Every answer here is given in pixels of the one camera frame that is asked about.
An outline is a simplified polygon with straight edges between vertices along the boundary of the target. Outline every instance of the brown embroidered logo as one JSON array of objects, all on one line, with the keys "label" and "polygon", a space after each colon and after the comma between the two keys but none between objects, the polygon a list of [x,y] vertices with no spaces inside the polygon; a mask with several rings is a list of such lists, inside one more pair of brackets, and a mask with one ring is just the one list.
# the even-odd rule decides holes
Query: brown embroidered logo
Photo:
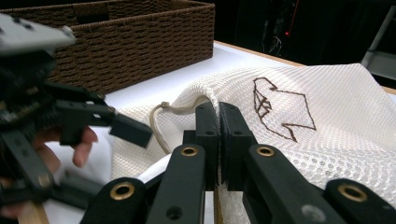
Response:
[{"label": "brown embroidered logo", "polygon": [[293,127],[317,129],[305,94],[281,91],[266,77],[254,79],[254,109],[268,131],[294,142]]}]

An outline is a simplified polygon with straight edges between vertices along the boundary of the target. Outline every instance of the mesh laundry bag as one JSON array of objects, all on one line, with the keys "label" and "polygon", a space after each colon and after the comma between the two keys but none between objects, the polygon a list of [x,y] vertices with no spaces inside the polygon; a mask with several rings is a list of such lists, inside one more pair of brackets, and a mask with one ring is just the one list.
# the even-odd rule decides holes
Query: mesh laundry bag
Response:
[{"label": "mesh laundry bag", "polygon": [[[396,206],[396,105],[360,64],[249,67],[194,81],[171,106],[206,96],[236,105],[261,144],[279,148],[312,184],[344,177]],[[122,112],[149,124],[155,105]],[[195,129],[195,116],[162,109],[154,116],[169,149]],[[144,150],[115,141],[113,177],[136,176],[165,153],[153,139]],[[224,223],[248,223],[240,192],[219,187]]]}]

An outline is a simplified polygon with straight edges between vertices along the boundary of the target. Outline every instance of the drawstring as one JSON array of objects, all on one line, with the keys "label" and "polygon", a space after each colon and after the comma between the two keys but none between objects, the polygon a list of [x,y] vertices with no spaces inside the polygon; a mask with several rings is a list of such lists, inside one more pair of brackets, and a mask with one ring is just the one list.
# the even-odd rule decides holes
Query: drawstring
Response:
[{"label": "drawstring", "polygon": [[169,102],[162,102],[160,105],[156,105],[154,108],[152,108],[152,110],[149,113],[149,126],[152,129],[155,139],[157,140],[158,144],[163,149],[163,152],[166,155],[170,154],[171,150],[155,123],[155,120],[154,120],[155,119],[154,117],[156,115],[155,112],[159,108],[162,108],[163,110],[166,109],[166,110],[171,111],[173,114],[183,114],[183,113],[192,111],[196,106],[200,105],[204,101],[210,101],[210,99],[205,95],[200,95],[195,99],[195,101],[192,104],[187,105],[187,106],[175,107],[175,106],[171,106],[169,104]]}]

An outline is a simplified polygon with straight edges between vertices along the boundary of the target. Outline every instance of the brown stitching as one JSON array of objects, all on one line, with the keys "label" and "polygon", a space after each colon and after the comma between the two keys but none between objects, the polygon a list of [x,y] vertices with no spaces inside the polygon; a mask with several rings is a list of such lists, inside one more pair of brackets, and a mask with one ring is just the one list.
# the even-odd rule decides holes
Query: brown stitching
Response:
[{"label": "brown stitching", "polygon": [[[294,124],[294,123],[281,123],[281,126],[284,127],[284,128],[286,128],[286,129],[289,131],[290,137],[287,137],[286,135],[283,135],[283,134],[278,133],[278,132],[276,132],[276,131],[274,131],[274,130],[271,130],[271,129],[262,121],[262,119],[263,119],[268,113],[270,113],[270,109],[272,109],[272,107],[271,107],[271,102],[268,101],[268,98],[265,97],[264,95],[262,95],[262,94],[259,92],[259,90],[257,89],[257,83],[256,83],[256,81],[257,81],[257,80],[260,80],[260,79],[264,79],[265,81],[267,81],[267,82],[272,86],[272,87],[269,88],[270,91],[285,92],[285,93],[290,93],[290,94],[295,94],[295,95],[303,96],[303,97],[304,97],[304,102],[305,102],[306,111],[307,111],[307,113],[308,113],[309,118],[310,118],[311,121],[312,121],[313,126],[311,127],[311,126],[300,125],[300,124]],[[255,79],[253,80],[253,82],[254,82],[254,91],[253,91],[253,95],[254,95],[254,97],[253,97],[254,110],[256,111],[257,115],[258,115],[259,118],[260,118],[260,121],[262,122],[262,124],[264,125],[264,127],[265,127],[268,131],[270,131],[271,133],[275,133],[275,134],[277,134],[277,135],[279,135],[279,136],[281,136],[281,137],[283,137],[283,138],[285,138],[285,139],[289,139],[289,140],[292,140],[292,141],[294,141],[294,142],[297,143],[298,141],[297,141],[297,139],[296,139],[296,137],[295,137],[295,135],[294,135],[294,131],[293,131],[293,129],[292,129],[291,127],[307,128],[307,129],[311,129],[311,130],[314,130],[314,131],[317,130],[317,127],[316,127],[316,125],[315,125],[314,119],[312,118],[311,112],[309,111],[308,102],[307,102],[307,100],[306,100],[305,94],[302,94],[302,93],[299,93],[299,92],[294,92],[294,91],[280,91],[280,90],[278,89],[278,87],[277,87],[276,85],[274,85],[274,83],[272,83],[272,82],[271,82],[268,78],[266,78],[266,77],[258,77],[258,78],[255,78]],[[264,108],[264,113],[261,115],[261,114],[260,114],[260,109],[262,109],[262,108]]]}]

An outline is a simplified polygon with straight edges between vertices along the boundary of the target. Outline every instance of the wicker basket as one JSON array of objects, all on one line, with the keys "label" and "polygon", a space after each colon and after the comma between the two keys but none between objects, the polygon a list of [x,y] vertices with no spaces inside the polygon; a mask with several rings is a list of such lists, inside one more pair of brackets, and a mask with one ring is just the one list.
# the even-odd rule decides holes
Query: wicker basket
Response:
[{"label": "wicker basket", "polygon": [[213,4],[118,0],[1,12],[69,26],[77,44],[57,49],[49,80],[89,91],[116,91],[213,55]]}]

